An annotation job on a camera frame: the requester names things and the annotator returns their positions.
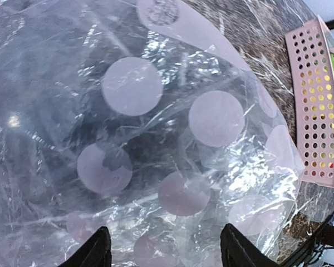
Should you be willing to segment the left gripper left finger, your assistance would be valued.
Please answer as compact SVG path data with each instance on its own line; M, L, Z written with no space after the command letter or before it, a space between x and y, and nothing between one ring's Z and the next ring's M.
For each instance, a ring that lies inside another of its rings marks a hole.
M111 236L102 226L60 267L111 267Z

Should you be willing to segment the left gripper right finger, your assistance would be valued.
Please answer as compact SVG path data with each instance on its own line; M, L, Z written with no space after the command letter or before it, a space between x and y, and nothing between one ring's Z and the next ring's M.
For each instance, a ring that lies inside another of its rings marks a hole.
M277 267L262 254L236 227L226 224L220 235L222 264L227 267Z

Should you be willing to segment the clear polka dot zip bag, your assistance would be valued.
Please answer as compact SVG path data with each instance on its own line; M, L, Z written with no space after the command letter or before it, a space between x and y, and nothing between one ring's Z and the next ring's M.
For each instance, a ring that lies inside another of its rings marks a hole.
M183 1L0 1L0 266L221 266L233 224L275 260L302 173L284 117Z

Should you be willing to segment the pink perforated plastic basket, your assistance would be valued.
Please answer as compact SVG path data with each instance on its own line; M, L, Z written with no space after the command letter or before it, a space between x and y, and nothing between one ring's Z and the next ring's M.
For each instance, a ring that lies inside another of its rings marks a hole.
M334 38L321 17L285 35L302 180L334 189Z

